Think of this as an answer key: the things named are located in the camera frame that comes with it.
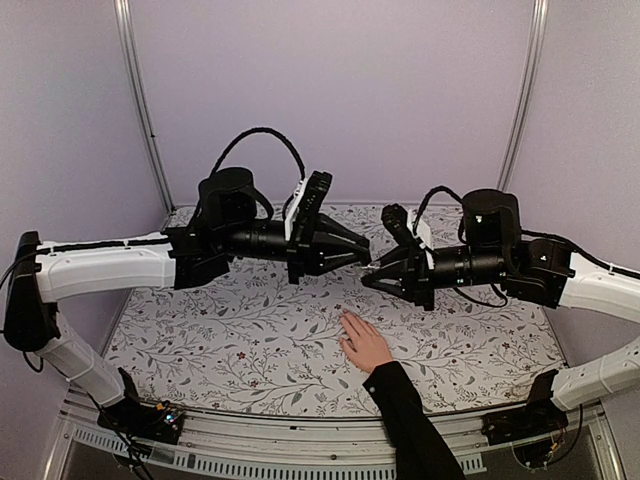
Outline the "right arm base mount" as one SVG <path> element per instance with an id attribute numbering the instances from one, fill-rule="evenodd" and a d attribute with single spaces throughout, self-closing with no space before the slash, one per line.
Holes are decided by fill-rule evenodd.
<path id="1" fill-rule="evenodd" d="M 552 369 L 537 375 L 523 406 L 482 417 L 481 433 L 490 445 L 543 435 L 568 426 L 567 414 L 552 402 L 552 384 L 558 373 Z"/>

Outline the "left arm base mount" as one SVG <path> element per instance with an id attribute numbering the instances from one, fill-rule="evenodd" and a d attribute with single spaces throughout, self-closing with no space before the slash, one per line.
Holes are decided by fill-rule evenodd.
<path id="1" fill-rule="evenodd" d="M 100 408 L 98 425 L 123 435 L 177 445 L 185 411 L 168 400 L 144 405 L 131 376 L 122 368 L 118 372 L 124 383 L 124 398 Z"/>

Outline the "person's bare hand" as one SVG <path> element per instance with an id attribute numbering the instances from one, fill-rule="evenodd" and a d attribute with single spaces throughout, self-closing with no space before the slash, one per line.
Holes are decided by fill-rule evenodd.
<path id="1" fill-rule="evenodd" d="M 371 324 L 348 310 L 343 311 L 340 321 L 344 330 L 340 347 L 358 369 L 371 374 L 377 367 L 393 361 L 386 340 Z"/>

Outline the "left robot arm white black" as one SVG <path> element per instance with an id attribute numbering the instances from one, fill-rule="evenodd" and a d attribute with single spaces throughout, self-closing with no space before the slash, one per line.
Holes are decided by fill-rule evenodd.
<path id="1" fill-rule="evenodd" d="M 43 242 L 24 233 L 4 279 L 3 335 L 81 386 L 128 434 L 148 426 L 128 374 L 108 364 L 60 318 L 58 302 L 88 293 L 138 287 L 205 286 L 230 271 L 236 257 L 285 263 L 288 280 L 320 276 L 371 260 L 368 240 L 321 213 L 331 174 L 302 179 L 284 219 L 242 167 L 222 169 L 198 185 L 199 206 L 184 227 L 88 243 Z"/>

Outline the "black sleeved forearm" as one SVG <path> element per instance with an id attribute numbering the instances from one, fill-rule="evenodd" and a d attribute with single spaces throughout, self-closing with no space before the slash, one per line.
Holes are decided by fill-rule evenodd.
<path id="1" fill-rule="evenodd" d="M 398 479 L 463 479 L 455 456 L 424 415 L 421 397 L 402 365 L 376 367 L 363 387 L 378 407 L 395 449 Z"/>

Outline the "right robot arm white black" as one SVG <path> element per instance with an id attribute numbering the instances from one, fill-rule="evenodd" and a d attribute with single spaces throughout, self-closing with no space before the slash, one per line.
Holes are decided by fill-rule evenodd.
<path id="1" fill-rule="evenodd" d="M 445 186 L 431 189 L 415 212 L 384 207 L 381 220 L 396 241 L 361 282 L 430 311 L 439 289 L 460 293 L 488 285 L 503 301 L 515 298 L 551 309 L 590 310 L 639 320 L 639 273 L 589 254 L 559 235 L 520 224 L 515 195 L 478 189 L 453 198 L 462 209 L 459 245 L 434 248 L 422 215 Z"/>

